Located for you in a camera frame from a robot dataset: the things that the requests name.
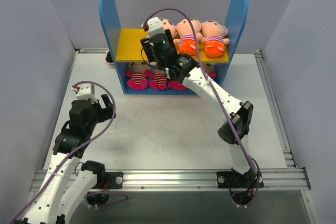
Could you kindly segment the black-haired doll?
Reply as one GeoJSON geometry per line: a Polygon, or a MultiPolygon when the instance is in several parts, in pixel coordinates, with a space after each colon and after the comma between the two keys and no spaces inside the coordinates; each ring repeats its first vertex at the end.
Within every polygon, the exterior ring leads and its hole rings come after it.
{"type": "Polygon", "coordinates": [[[160,18],[160,21],[163,25],[164,30],[169,29],[172,35],[172,38],[175,38],[177,35],[176,26],[168,19],[160,18]]]}
{"type": "Polygon", "coordinates": [[[114,65],[114,62],[113,62],[113,59],[112,59],[110,50],[107,50],[107,51],[106,51],[105,61],[106,61],[106,63],[109,64],[109,65],[114,65]]]}
{"type": "Polygon", "coordinates": [[[196,40],[189,21],[185,18],[176,25],[179,38],[174,39],[174,43],[178,45],[180,53],[194,56],[196,55],[196,45],[203,35],[201,34],[201,22],[192,18],[190,21],[196,33],[196,40]]]}
{"type": "Polygon", "coordinates": [[[228,29],[218,21],[208,20],[201,23],[201,32],[205,54],[210,58],[221,57],[230,43],[228,29]]]}

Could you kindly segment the blue and yellow toy shelf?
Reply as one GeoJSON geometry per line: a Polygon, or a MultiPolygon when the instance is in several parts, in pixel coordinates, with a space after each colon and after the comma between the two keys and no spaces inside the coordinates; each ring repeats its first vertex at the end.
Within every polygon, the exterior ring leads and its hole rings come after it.
{"type": "Polygon", "coordinates": [[[249,0],[231,0],[224,23],[152,15],[122,28],[115,0],[99,0],[101,26],[124,94],[191,95],[182,79],[196,67],[221,85],[243,33],[249,0]]]}

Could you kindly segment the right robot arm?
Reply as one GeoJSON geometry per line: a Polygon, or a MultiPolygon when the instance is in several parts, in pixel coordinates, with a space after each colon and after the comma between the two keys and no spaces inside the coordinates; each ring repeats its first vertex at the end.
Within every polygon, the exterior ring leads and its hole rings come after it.
{"type": "Polygon", "coordinates": [[[144,27],[148,38],[141,39],[141,45],[150,62],[164,72],[167,82],[177,81],[201,97],[204,101],[221,109],[226,121],[218,129],[219,137],[230,145],[233,160],[233,181],[244,187],[251,181],[251,173],[257,168],[249,155],[243,138],[249,132],[254,106],[230,95],[206,72],[200,61],[188,54],[177,53],[171,34],[163,27],[144,27]]]}

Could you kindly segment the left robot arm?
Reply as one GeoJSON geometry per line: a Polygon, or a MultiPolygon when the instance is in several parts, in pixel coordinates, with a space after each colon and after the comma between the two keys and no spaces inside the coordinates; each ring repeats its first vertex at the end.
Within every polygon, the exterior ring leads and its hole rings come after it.
{"type": "Polygon", "coordinates": [[[115,118],[115,101],[111,93],[101,95],[101,106],[92,93],[77,92],[71,103],[69,120],[57,135],[47,173],[38,193],[10,221],[11,223],[68,223],[90,189],[106,183],[102,163],[86,161],[75,182],[67,188],[72,173],[80,164],[84,151],[96,136],[97,124],[115,118]]]}

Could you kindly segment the pink plush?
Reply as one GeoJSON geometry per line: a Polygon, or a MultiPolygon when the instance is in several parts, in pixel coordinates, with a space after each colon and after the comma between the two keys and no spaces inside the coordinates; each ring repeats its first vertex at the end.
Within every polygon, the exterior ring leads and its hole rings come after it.
{"type": "Polygon", "coordinates": [[[177,90],[177,91],[183,91],[186,90],[186,87],[180,83],[178,83],[176,80],[171,80],[168,79],[169,81],[169,87],[173,90],[177,90]]]}

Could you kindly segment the aluminium front rail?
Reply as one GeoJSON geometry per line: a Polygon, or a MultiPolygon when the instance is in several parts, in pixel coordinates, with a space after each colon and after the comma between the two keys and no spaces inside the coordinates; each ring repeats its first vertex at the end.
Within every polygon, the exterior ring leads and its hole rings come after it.
{"type": "MultiPolygon", "coordinates": [[[[263,169],[262,190],[309,190],[304,169],[263,169]]],[[[108,191],[217,191],[227,190],[227,179],[216,170],[124,170],[108,191]]]]}

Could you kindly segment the aluminium back rail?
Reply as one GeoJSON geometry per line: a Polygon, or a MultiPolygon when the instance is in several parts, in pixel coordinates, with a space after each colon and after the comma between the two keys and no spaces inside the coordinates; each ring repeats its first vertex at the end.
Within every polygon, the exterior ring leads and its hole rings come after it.
{"type": "Polygon", "coordinates": [[[76,49],[79,54],[106,54],[108,49],[106,48],[81,48],[76,49]]]}

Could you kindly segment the white plush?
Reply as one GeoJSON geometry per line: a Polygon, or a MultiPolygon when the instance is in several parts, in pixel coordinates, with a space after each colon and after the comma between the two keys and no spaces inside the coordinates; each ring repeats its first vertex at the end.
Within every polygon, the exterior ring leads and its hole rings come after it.
{"type": "Polygon", "coordinates": [[[203,63],[203,68],[210,78],[212,79],[216,78],[216,69],[213,63],[208,63],[208,62],[203,63]]]}
{"type": "Polygon", "coordinates": [[[167,77],[163,71],[152,69],[150,79],[149,85],[152,89],[165,90],[167,88],[167,77]]]}
{"type": "Polygon", "coordinates": [[[132,90],[142,91],[147,89],[148,77],[151,73],[150,67],[146,62],[132,61],[128,63],[126,70],[127,86],[132,90]]]}

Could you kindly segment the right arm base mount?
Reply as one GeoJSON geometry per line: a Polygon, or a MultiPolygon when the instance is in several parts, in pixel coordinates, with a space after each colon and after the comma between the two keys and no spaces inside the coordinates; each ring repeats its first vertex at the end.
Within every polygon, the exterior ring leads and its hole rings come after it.
{"type": "Polygon", "coordinates": [[[235,170],[217,171],[217,186],[218,188],[238,189],[238,188],[256,188],[257,175],[248,171],[245,174],[240,174],[235,170]]]}

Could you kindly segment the black-haired doll behind shelf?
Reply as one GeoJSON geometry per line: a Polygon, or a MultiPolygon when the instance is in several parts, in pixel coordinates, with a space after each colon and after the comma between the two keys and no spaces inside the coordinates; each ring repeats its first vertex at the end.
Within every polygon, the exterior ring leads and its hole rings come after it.
{"type": "Polygon", "coordinates": [[[113,62],[113,59],[112,59],[110,50],[107,50],[107,51],[106,51],[105,61],[106,61],[106,63],[109,64],[109,65],[114,65],[114,62],[113,62]]]}

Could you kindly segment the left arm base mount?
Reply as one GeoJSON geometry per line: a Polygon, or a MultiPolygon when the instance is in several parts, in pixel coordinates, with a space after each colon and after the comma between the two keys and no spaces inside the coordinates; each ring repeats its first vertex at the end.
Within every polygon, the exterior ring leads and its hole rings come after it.
{"type": "Polygon", "coordinates": [[[121,189],[123,183],[123,172],[96,172],[93,179],[86,179],[92,189],[121,189]]]}

